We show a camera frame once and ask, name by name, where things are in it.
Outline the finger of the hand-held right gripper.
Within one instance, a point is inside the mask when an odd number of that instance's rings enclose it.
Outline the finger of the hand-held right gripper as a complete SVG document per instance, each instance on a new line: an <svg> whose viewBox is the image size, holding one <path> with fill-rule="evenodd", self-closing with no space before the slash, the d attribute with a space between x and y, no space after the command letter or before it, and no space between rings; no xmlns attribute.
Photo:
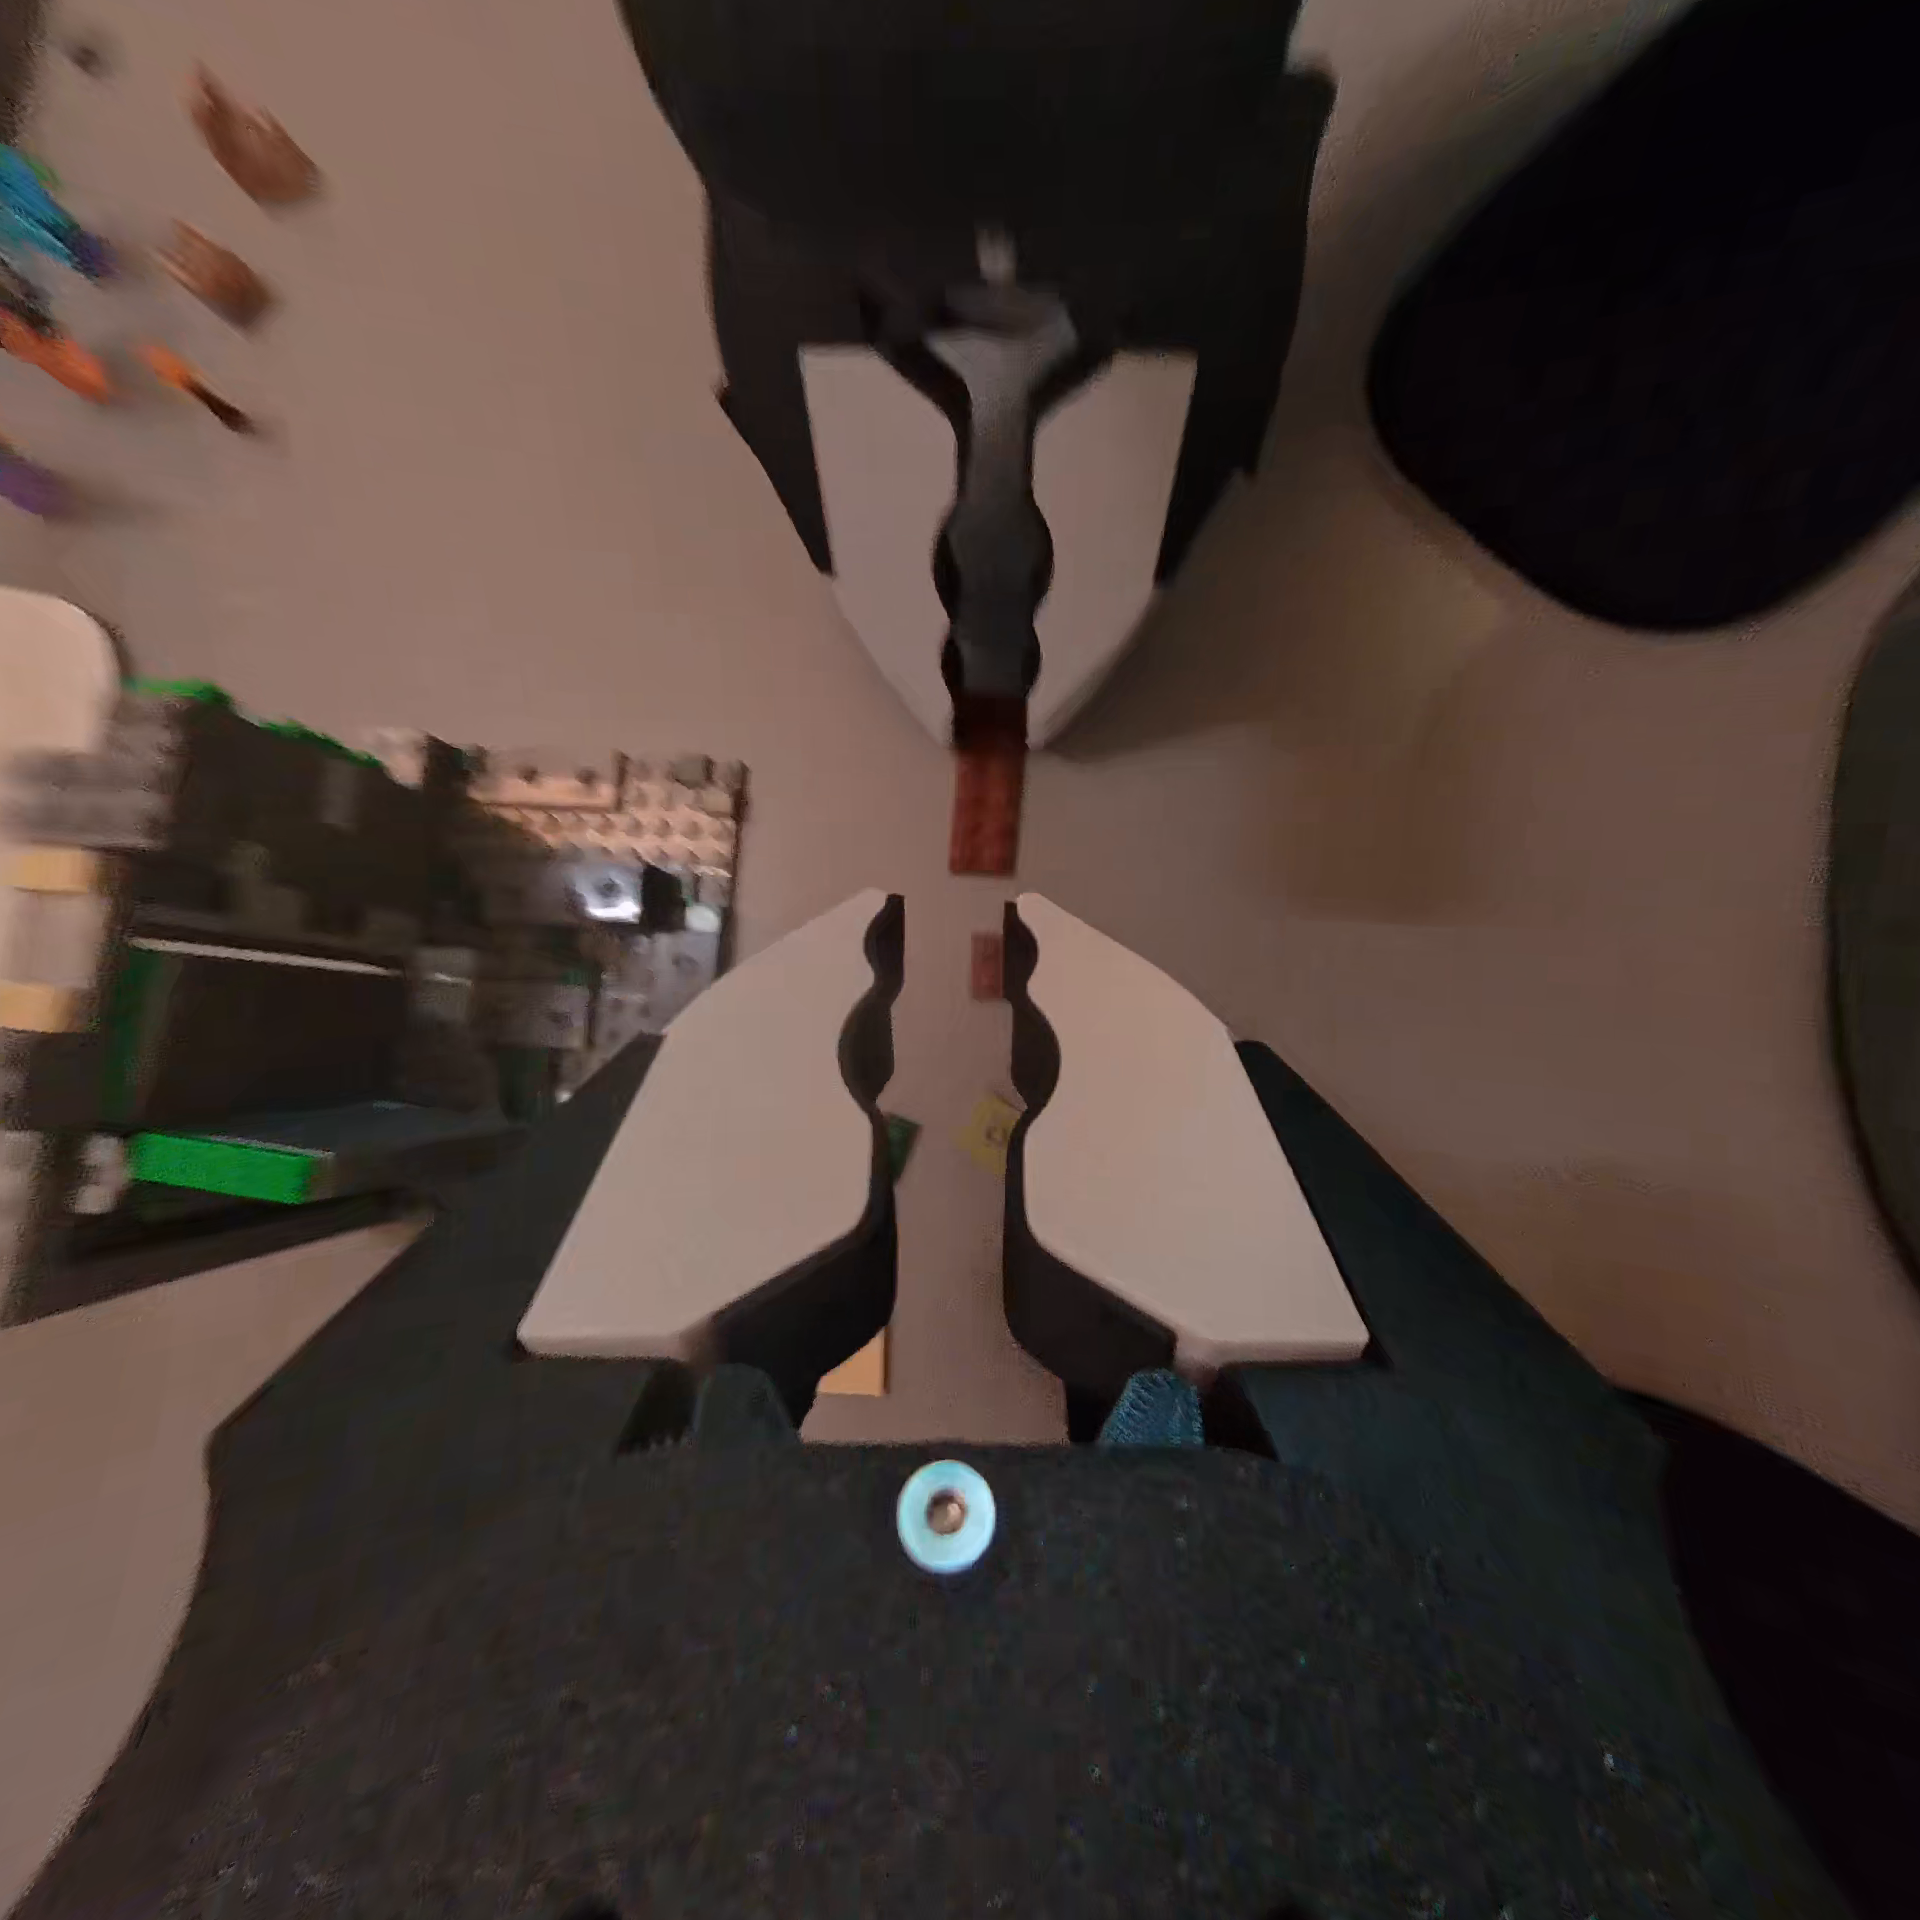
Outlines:
<svg viewBox="0 0 1920 1920"><path fill-rule="evenodd" d="M933 545L954 508L954 431L873 346L805 346L828 573L855 639L945 751L945 605Z"/></svg>
<svg viewBox="0 0 1920 1920"><path fill-rule="evenodd" d="M992 337L992 694L1018 694L1045 751L1132 651L1158 600L1158 550L1196 359L1118 349L1042 406L1063 337Z"/></svg>

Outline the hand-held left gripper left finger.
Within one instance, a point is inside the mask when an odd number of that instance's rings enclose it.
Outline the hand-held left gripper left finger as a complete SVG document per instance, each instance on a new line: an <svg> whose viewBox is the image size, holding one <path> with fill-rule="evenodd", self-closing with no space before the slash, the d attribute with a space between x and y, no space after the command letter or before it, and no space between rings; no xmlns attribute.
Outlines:
<svg viewBox="0 0 1920 1920"><path fill-rule="evenodd" d="M864 890L667 1027L531 1303L531 1358L751 1364L817 1389L896 1303L882 1095L903 895Z"/></svg>

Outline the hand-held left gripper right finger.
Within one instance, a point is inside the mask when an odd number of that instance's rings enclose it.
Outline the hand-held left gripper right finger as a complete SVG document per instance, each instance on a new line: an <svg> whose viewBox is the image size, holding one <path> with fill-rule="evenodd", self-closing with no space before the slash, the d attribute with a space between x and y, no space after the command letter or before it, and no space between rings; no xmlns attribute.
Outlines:
<svg viewBox="0 0 1920 1920"><path fill-rule="evenodd" d="M1005 1149L999 1307L1068 1397L1133 1373L1360 1363L1369 1326L1230 1027L1063 905L999 923L1018 1122Z"/></svg>

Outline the reddish brown long plate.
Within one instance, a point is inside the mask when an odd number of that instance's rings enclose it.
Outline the reddish brown long plate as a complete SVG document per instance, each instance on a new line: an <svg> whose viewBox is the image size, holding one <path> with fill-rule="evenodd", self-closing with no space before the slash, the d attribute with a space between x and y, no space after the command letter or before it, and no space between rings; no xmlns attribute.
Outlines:
<svg viewBox="0 0 1920 1920"><path fill-rule="evenodd" d="M950 724L954 805L945 871L954 877L1012 877L1018 871L1018 812L1026 708L1005 695L959 695Z"/></svg>

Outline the grey brick castle model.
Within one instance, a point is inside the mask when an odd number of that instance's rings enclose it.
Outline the grey brick castle model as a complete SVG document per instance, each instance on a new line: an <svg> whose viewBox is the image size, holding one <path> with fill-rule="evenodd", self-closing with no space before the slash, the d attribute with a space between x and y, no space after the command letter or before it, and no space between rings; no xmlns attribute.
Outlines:
<svg viewBox="0 0 1920 1920"><path fill-rule="evenodd" d="M73 1257L495 1167L729 959L751 771L129 681L2 746L2 1322Z"/></svg>

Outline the grey desk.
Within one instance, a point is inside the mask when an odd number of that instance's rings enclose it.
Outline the grey desk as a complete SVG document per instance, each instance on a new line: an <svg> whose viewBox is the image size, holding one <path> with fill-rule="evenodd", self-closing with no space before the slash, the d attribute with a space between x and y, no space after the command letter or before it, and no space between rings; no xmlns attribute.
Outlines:
<svg viewBox="0 0 1920 1920"><path fill-rule="evenodd" d="M1595 626L1390 468L1360 367L1395 279L1678 2L1308 2L1330 69L1308 270L1263 468L1032 767L1018 886L1269 1041L1616 1386L1917 1529L1917 1289L1864 1195L1821 1010L1834 712L1917 573L1917 510L1723 639ZM738 951L903 895L900 1195L882 1400L817 1443L1045 1443L1063 1391L997 1303L1005 1090L969 1000L999 890L945 875L950 763L873 672L715 403L704 199L613 2L48 2L34 127L160 336L261 420L91 406L2 367L2 431L84 524L2 510L2 582L325 735L704 751L751 771ZM211 161L207 65L318 164L261 206ZM157 265L173 220L278 306Z"/></svg>

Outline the brown toy animal figure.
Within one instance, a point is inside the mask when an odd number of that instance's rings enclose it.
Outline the brown toy animal figure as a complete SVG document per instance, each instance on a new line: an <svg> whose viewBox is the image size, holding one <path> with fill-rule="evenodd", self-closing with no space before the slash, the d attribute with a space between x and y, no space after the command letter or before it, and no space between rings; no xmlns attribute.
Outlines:
<svg viewBox="0 0 1920 1920"><path fill-rule="evenodd" d="M278 288L248 260L186 220L170 222L155 265L236 331L252 331L278 306Z"/></svg>
<svg viewBox="0 0 1920 1920"><path fill-rule="evenodd" d="M241 104L207 65L186 83L186 113L211 161L261 206L313 205L323 191L318 164L261 109Z"/></svg>

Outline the teal toy figure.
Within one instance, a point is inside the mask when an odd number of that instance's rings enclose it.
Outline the teal toy figure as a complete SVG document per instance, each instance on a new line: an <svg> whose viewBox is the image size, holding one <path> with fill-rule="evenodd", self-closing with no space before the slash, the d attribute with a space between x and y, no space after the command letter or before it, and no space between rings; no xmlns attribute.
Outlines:
<svg viewBox="0 0 1920 1920"><path fill-rule="evenodd" d="M111 246L53 191L53 181L20 147L2 141L2 260L53 260L91 283L120 276Z"/></svg>

